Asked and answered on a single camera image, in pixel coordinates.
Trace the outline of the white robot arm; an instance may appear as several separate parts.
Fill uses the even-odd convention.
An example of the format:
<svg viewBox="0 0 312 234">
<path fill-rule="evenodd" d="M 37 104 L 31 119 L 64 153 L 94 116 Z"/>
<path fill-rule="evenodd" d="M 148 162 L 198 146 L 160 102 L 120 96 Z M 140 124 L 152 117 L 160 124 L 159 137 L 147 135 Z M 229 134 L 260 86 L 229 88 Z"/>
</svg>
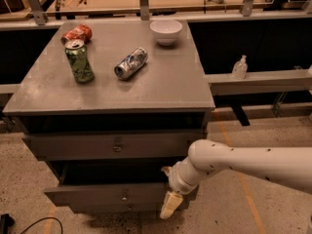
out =
<svg viewBox="0 0 312 234">
<path fill-rule="evenodd" d="M 170 190 L 165 195 L 160 217 L 171 217 L 183 197 L 197 188 L 201 180 L 222 170 L 312 193 L 311 147 L 230 147 L 200 139 L 189 146 L 183 161 L 162 169 L 168 177 Z"/>
</svg>

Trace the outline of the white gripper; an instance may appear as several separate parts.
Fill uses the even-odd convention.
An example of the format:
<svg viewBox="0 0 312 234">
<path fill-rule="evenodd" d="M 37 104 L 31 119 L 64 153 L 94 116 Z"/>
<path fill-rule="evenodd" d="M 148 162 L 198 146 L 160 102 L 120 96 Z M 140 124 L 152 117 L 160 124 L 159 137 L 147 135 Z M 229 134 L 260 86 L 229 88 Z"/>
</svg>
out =
<svg viewBox="0 0 312 234">
<path fill-rule="evenodd" d="M 160 217 L 167 219 L 183 202 L 181 195 L 191 193 L 198 186 L 199 172 L 189 161 L 177 162 L 172 167 L 165 166 L 161 171 L 169 177 L 169 185 L 173 190 L 166 193 L 160 212 Z"/>
</svg>

